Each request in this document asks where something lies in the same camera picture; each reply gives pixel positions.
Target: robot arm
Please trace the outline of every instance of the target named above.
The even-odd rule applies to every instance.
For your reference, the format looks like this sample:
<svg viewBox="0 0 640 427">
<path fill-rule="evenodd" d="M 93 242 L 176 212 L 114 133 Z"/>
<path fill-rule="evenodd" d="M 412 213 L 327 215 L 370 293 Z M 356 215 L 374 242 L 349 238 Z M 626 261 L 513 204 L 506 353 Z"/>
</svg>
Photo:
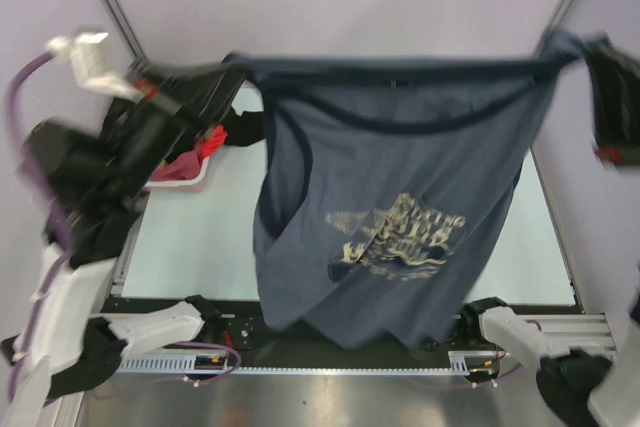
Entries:
<svg viewBox="0 0 640 427">
<path fill-rule="evenodd" d="M 45 400 L 92 389 L 123 360 L 191 340 L 219 317 L 207 301 L 193 297 L 134 321 L 89 318 L 139 216 L 135 198 L 144 183 L 185 132 L 198 135 L 210 128 L 244 80 L 239 69 L 225 67 L 211 74 L 215 79 L 207 80 L 214 80 L 215 88 L 194 115 L 193 109 L 157 88 L 132 86 L 107 71 L 101 53 L 105 38 L 85 32 L 73 40 L 54 39 L 48 53 L 26 66 L 9 91 L 10 132 L 25 156 L 24 172 L 41 188 L 51 217 L 28 326 L 20 336 L 2 342 L 3 354 L 14 365 L 9 389 L 13 402 L 3 427 L 35 425 Z M 29 148 L 21 148 L 18 90 L 28 75 L 55 57 L 71 62 L 80 86 L 137 102 L 128 119 L 134 125 L 117 145 L 45 121 L 33 129 Z"/>
<path fill-rule="evenodd" d="M 536 374 L 540 395 L 567 426 L 640 425 L 640 299 L 616 364 L 582 350 L 567 350 L 509 307 L 472 303 L 469 308 L 478 314 L 482 337 Z"/>
</svg>

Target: lavender wall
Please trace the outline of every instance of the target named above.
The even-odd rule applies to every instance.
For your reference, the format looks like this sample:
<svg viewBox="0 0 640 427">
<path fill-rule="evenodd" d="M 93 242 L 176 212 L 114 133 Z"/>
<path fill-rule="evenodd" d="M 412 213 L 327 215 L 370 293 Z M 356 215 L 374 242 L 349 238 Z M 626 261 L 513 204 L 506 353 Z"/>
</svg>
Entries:
<svg viewBox="0 0 640 427">
<path fill-rule="evenodd" d="M 0 89 L 26 62 L 42 53 L 48 39 L 73 34 L 81 26 L 98 26 L 115 32 L 99 0 L 0 0 Z M 114 69 L 130 62 L 117 34 L 109 40 Z M 75 87 L 71 70 L 51 63 L 33 76 L 22 95 L 28 127 L 60 116 L 85 126 L 96 126 L 105 98 Z M 36 287 L 40 270 L 43 210 L 14 175 L 16 161 L 0 129 L 0 337 L 19 332 L 26 320 L 27 299 Z M 8 369 L 0 361 L 0 418 L 7 408 Z"/>
<path fill-rule="evenodd" d="M 578 0 L 566 27 L 605 30 L 640 56 L 638 0 Z M 562 79 L 536 152 L 559 214 L 578 289 L 590 312 L 607 312 L 621 341 L 640 285 L 640 170 L 603 168 L 593 152 L 591 90 L 585 67 Z"/>
</svg>

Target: gray t-shirt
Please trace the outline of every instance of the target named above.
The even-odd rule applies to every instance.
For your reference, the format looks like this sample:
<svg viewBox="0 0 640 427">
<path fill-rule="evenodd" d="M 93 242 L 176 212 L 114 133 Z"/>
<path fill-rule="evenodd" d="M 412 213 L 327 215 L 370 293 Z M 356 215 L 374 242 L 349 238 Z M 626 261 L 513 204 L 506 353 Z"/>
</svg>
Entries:
<svg viewBox="0 0 640 427">
<path fill-rule="evenodd" d="M 265 321 L 355 348 L 442 339 L 504 224 L 556 79 L 590 44 L 509 61 L 254 59 L 268 171 L 254 225 Z"/>
</svg>

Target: purple cable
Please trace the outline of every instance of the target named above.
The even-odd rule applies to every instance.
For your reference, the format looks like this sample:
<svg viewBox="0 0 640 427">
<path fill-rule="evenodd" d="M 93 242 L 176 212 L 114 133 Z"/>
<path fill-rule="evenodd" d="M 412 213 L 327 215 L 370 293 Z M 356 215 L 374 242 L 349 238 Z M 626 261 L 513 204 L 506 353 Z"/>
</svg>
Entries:
<svg viewBox="0 0 640 427">
<path fill-rule="evenodd" d="M 63 250 L 62 255 L 56 259 L 45 275 L 39 291 L 42 295 L 33 303 L 31 308 L 27 328 L 22 336 L 22 345 L 20 346 L 20 352 L 23 353 L 28 353 L 31 348 L 31 344 L 33 343 L 33 337 L 42 311 L 44 298 L 48 294 L 49 289 L 62 269 L 62 266 L 71 258 L 75 250 L 73 231 L 67 224 L 64 209 L 57 201 L 56 195 L 47 182 L 46 175 L 42 171 L 42 168 L 31 151 L 31 148 L 24 143 L 26 133 L 22 122 L 20 121 L 20 116 L 18 115 L 18 94 L 20 92 L 20 87 L 31 74 L 53 58 L 54 56 L 52 53 L 46 52 L 25 65 L 9 83 L 6 96 L 5 116 L 7 133 L 9 134 L 9 138 L 11 139 L 11 143 L 13 144 L 16 154 L 23 159 L 23 172 L 31 180 L 33 185 L 36 187 L 36 190 L 42 196 L 41 200 L 44 201 L 45 205 L 51 211 L 51 221 L 56 240 Z M 9 379 L 10 401 L 13 401 L 18 390 L 20 371 L 22 370 L 24 362 L 25 357 L 17 360 L 11 370 L 11 377 Z"/>
<path fill-rule="evenodd" d="M 227 347 L 226 345 L 208 344 L 208 343 L 202 343 L 202 342 L 178 342 L 177 344 L 173 344 L 173 345 L 180 346 L 180 347 L 195 347 L 200 349 L 225 350 L 236 358 L 236 364 L 233 367 L 231 367 L 229 370 L 227 370 L 226 372 L 222 372 L 221 374 L 218 374 L 215 377 L 212 377 L 211 379 L 198 381 L 199 385 L 211 384 L 213 382 L 217 382 L 218 380 L 224 379 L 228 375 L 231 375 L 233 372 L 238 370 L 242 365 L 242 358 L 240 357 L 240 354 L 236 350 L 232 349 L 231 347 Z M 177 380 L 184 382 L 184 379 L 182 377 L 177 377 L 175 375 L 172 375 L 170 377 L 161 377 L 159 379 L 153 379 L 148 382 L 144 382 L 142 385 L 136 385 L 129 389 L 116 390 L 115 392 L 112 392 L 106 395 L 98 394 L 94 390 L 91 392 L 91 396 L 96 400 L 108 400 L 108 399 L 122 397 L 124 395 L 130 395 L 130 394 L 139 392 L 148 385 L 159 384 L 161 382 L 169 382 L 169 381 L 175 382 Z"/>
<path fill-rule="evenodd" d="M 540 322 L 538 322 L 537 320 L 529 319 L 529 320 L 525 320 L 525 322 L 527 324 L 535 325 L 538 328 L 538 332 L 542 332 L 542 324 L 540 324 Z"/>
</svg>

